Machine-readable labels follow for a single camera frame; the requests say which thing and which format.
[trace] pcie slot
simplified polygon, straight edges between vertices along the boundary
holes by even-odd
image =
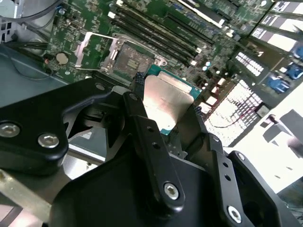
[[[179,55],[178,53],[175,53],[172,49],[169,47],[163,46],[161,43],[157,42],[153,38],[149,37],[148,35],[142,33],[140,30],[134,28],[132,25],[118,19],[113,19],[113,24],[119,26],[120,28],[124,29],[126,32],[131,33],[132,35],[138,37],[139,39],[143,40],[144,42],[148,43],[149,45],[157,48],[158,50],[166,53],[170,57],[180,61],[186,66],[189,66],[189,60],[184,58],[183,56]]]
[[[203,41],[209,43],[210,45],[214,44],[214,41],[211,40],[210,38],[208,38],[207,36],[199,33],[198,31],[196,31],[195,29],[193,29],[191,26],[185,24],[183,21],[181,21],[178,18],[175,18],[173,15],[171,15],[170,13],[167,14],[166,18],[172,20],[173,22],[175,22],[176,24],[178,24],[179,26],[181,26],[183,29],[193,33],[194,35],[198,36],[200,39],[202,39]]]
[[[182,56],[186,56],[186,57],[191,58],[191,59],[195,58],[195,56],[191,55],[190,53],[185,51],[183,48],[180,48],[180,46],[175,45],[170,40],[166,39],[165,37],[159,35],[158,33],[154,32],[153,30],[150,30],[149,28],[147,28],[145,25],[141,24],[140,21],[134,20],[134,19],[132,19],[132,18],[126,16],[126,15],[120,14],[120,13],[117,13],[117,15],[119,16],[119,18],[122,21],[124,21],[128,24],[131,24],[131,25],[135,25],[136,28],[139,29],[141,32],[149,35],[150,37],[159,41],[163,45],[170,47],[171,49],[178,52]]]
[[[170,31],[167,31],[160,26],[156,25],[155,23],[147,20],[143,16],[141,16],[139,13],[135,12],[134,10],[130,9],[127,5],[118,6],[118,11],[123,12],[125,15],[128,15],[129,17],[140,21],[142,24],[144,24],[149,29],[154,30],[155,32],[159,33],[160,35],[164,36],[171,42],[173,42],[175,45],[180,46],[182,49],[185,49],[187,52],[197,55],[197,46],[191,46],[188,43],[184,42],[183,40],[179,39],[175,35],[171,34]]]

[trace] dimm slot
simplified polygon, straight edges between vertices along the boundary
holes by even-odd
[[[140,21],[134,20],[132,18],[129,18],[127,15],[119,14],[117,15],[120,17],[121,20],[125,21],[128,24],[136,25],[136,28],[141,30],[143,33],[146,33],[147,35],[150,35],[155,40],[158,40],[162,44],[168,46],[169,48],[173,49],[174,51],[178,52],[179,54],[186,56],[188,58],[193,59],[194,56],[185,51],[184,49],[180,48],[180,46],[175,45],[174,43],[170,42],[165,37],[159,35],[158,33],[155,33],[154,31],[151,31],[149,28],[145,27],[145,25],[141,24]]]
[[[189,45],[188,43],[186,43],[183,40],[179,39],[175,35],[171,34],[170,31],[167,31],[164,28],[161,28],[160,26],[158,26],[158,25],[154,24],[153,22],[147,20],[146,18],[144,18],[143,16],[141,16],[139,13],[135,12],[132,9],[129,9],[127,6],[125,6],[125,5],[118,6],[118,10],[122,11],[124,14],[130,16],[131,18],[133,18],[133,19],[135,19],[137,21],[140,21],[146,27],[157,31],[157,33],[159,33],[162,36],[166,37],[167,39],[169,39],[174,44],[182,47],[183,49],[185,49],[189,53],[191,53],[191,54],[193,54],[195,56],[198,54],[196,52],[196,48],[197,48],[196,45],[195,46]]]
[[[148,43],[149,45],[159,49],[160,51],[166,53],[170,57],[180,61],[185,66],[189,66],[188,59],[185,59],[183,56],[180,56],[179,54],[173,52],[171,49],[167,49],[164,46],[161,46],[161,44],[157,43],[157,41],[151,39],[150,37],[146,37],[145,34],[142,34],[141,31],[135,29],[132,27],[132,25],[125,23],[124,21],[121,21],[119,19],[114,19],[114,25],[119,26],[120,28],[124,29],[126,32],[131,33],[132,35],[138,37],[139,39],[142,39],[144,42]]]

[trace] expansion slot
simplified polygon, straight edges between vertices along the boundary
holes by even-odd
[[[183,29],[193,33],[194,35],[196,35],[197,37],[199,37],[200,39],[202,39],[203,41],[209,43],[210,45],[214,44],[214,41],[211,40],[210,38],[208,38],[207,36],[199,33],[198,31],[196,31],[195,29],[193,29],[191,26],[187,25],[186,23],[184,23],[183,21],[181,21],[180,19],[174,17],[173,15],[171,15],[170,13],[166,16],[168,19],[172,20],[173,22],[177,23],[179,26],[181,26]]]
[[[139,12],[136,12],[135,10],[129,8],[125,4],[119,5],[119,2],[117,2],[118,5],[118,11],[123,12],[124,14],[130,16],[131,18],[140,21],[142,24],[144,24],[146,27],[156,31],[157,33],[161,34],[165,38],[169,39],[171,42],[175,43],[176,45],[179,45],[186,51],[188,51],[191,54],[197,55],[201,52],[201,49],[197,48],[196,46],[191,46],[188,43],[184,42],[180,38],[176,37],[169,31],[165,30],[164,28],[156,25],[155,23],[151,22],[150,20],[146,19],[144,16],[142,16]]]
[[[139,29],[142,33],[145,33],[146,35],[149,35],[150,37],[152,37],[153,39],[157,40],[158,42],[162,43],[163,45],[166,45],[168,47],[170,47],[171,49],[173,49],[174,51],[178,52],[179,54],[181,54],[182,56],[186,56],[188,58],[193,59],[195,56],[191,55],[190,53],[188,53],[186,50],[184,50],[182,47],[180,47],[179,45],[176,45],[175,43],[170,42],[170,40],[166,39],[165,37],[161,36],[160,34],[158,34],[157,32],[149,29],[148,27],[146,27],[144,24],[141,23],[141,21],[137,21],[134,20],[132,18],[130,18],[127,15],[121,14],[121,13],[117,13],[117,16],[120,20],[134,26]]]
[[[189,66],[189,63],[188,63],[189,59],[184,58],[179,53],[170,49],[168,46],[164,46],[163,44],[161,44],[157,40],[151,38],[150,36],[148,36],[145,33],[142,33],[137,28],[133,27],[132,25],[130,25],[130,24],[118,19],[118,18],[114,18],[113,21],[114,21],[113,22],[114,25],[119,26],[120,28],[124,29],[126,32],[132,34],[133,36],[138,37],[140,40],[143,40],[144,42],[153,46],[154,48],[159,49],[160,51],[166,53],[167,55],[171,56],[172,58],[180,61],[184,65]]]
[[[206,7],[202,3],[197,3],[194,0],[177,0],[182,5],[186,6],[188,9],[194,11],[199,17],[208,21],[209,23],[222,28],[225,20],[213,12],[210,8]]]

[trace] screw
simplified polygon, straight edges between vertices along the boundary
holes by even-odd
[[[63,9],[63,8],[59,9],[58,13],[60,15],[64,15],[65,14],[65,9]]]
[[[238,152],[238,156],[239,156],[239,158],[241,158],[243,161],[245,160],[244,155],[243,155],[243,154],[241,154],[240,152]]]
[[[179,197],[178,189],[171,183],[166,183],[164,185],[164,192],[168,195],[172,200],[176,200]]]
[[[129,96],[133,99],[133,100],[135,100],[135,101],[137,101],[138,99],[137,99],[137,97],[134,95],[134,94],[129,94]]]
[[[0,136],[12,138],[20,133],[20,128],[12,123],[4,123],[0,125]]]
[[[102,91],[104,91],[105,90],[105,88],[102,86],[102,84],[100,84],[100,83],[97,83],[96,84],[96,88],[98,88],[99,90],[102,90]]]
[[[54,134],[45,133],[39,136],[38,143],[43,148],[55,148],[59,144],[59,139]]]
[[[219,142],[219,138],[216,137],[215,135],[213,135],[213,139],[214,139],[215,141]]]
[[[235,222],[237,222],[238,224],[242,222],[241,215],[240,215],[240,213],[238,212],[237,209],[235,209],[235,208],[232,207],[232,206],[228,206],[228,207],[227,207],[227,211],[228,211],[228,214],[230,215],[230,217],[231,217]]]

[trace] black plastic bracket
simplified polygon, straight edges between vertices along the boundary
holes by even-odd
[[[68,150],[67,138],[79,112],[95,102],[105,102],[110,94],[97,80],[86,79],[1,108],[0,124],[13,123],[20,133],[0,137],[0,168],[35,175],[56,171]],[[51,149],[40,146],[38,137],[44,133],[54,134],[59,144]]]
[[[185,203],[185,194],[157,123],[147,117],[142,100],[134,93],[124,93],[123,104],[125,128],[124,133],[122,132],[120,136],[121,139],[124,139],[123,142],[127,139],[127,136],[123,136],[123,134],[132,136],[135,151],[146,166],[153,193],[154,209],[163,210],[163,215],[166,217],[181,212]],[[177,188],[177,199],[172,200],[165,193],[164,185],[166,183],[171,183]]]
[[[207,132],[202,117],[195,112],[193,106],[177,124],[177,128],[181,144],[188,153],[187,160],[204,167],[213,178],[222,220],[229,226],[253,226],[243,211],[232,162],[224,155],[219,138]],[[229,207],[239,212],[239,220],[232,218]]]
[[[298,220],[269,187],[252,163],[242,153],[233,151],[228,155],[236,173],[244,211],[255,226],[299,227]]]

